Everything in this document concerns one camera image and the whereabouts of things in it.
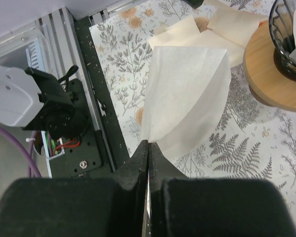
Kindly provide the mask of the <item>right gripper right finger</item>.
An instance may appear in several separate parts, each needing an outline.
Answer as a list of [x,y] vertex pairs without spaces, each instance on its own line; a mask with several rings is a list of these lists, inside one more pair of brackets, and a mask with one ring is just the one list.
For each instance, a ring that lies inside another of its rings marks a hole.
[[148,147],[153,237],[296,237],[279,190],[264,179],[187,178]]

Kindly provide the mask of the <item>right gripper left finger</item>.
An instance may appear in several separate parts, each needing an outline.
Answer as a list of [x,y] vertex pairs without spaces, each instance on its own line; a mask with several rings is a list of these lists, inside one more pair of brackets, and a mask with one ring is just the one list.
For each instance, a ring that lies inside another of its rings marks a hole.
[[116,172],[97,178],[23,178],[0,199],[0,237],[139,237],[148,142]]

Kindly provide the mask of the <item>orange coffee filter pack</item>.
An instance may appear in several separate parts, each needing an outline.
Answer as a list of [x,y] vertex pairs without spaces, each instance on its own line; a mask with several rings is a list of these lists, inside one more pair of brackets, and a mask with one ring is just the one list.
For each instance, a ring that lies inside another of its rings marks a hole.
[[227,49],[230,66],[243,62],[245,48],[267,16],[218,8],[211,19],[193,16],[163,28],[163,32],[151,37],[151,48],[156,46],[195,46]]

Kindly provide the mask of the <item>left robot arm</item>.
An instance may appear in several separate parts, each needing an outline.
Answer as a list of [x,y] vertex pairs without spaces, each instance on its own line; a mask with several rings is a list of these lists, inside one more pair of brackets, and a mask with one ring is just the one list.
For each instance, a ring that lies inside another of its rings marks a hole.
[[73,65],[60,79],[28,67],[0,66],[0,123],[23,130],[47,131],[52,139],[83,136],[89,126],[83,87],[69,81]]

